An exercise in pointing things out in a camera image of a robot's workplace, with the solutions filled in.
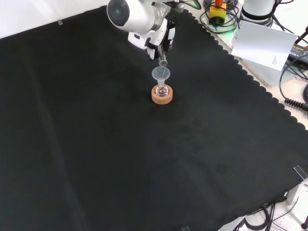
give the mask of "black cloth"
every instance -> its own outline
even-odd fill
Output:
[[[300,182],[304,126],[171,16],[167,105],[105,7],[0,40],[0,230],[217,231]]]

